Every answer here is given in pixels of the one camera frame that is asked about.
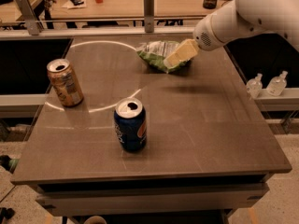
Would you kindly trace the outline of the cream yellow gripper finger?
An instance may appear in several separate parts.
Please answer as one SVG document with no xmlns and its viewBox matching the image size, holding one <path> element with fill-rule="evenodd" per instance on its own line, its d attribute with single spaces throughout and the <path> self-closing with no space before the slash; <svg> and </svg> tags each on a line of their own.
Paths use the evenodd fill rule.
<svg viewBox="0 0 299 224">
<path fill-rule="evenodd" d="M 198 52 L 197 42 L 194 39 L 185 39 L 164 59 L 164 65 L 168 69 L 175 68 L 196 56 Z"/>
</svg>

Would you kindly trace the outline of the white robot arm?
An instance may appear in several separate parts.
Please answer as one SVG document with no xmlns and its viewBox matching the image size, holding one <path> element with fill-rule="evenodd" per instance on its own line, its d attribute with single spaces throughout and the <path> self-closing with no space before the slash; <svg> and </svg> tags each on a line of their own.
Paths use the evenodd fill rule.
<svg viewBox="0 0 299 224">
<path fill-rule="evenodd" d="M 299 50 L 299 0 L 232 0 L 199 21 L 191 39 L 164 59 L 175 68 L 201 50 L 213 50 L 239 38 L 273 32 Z"/>
</svg>

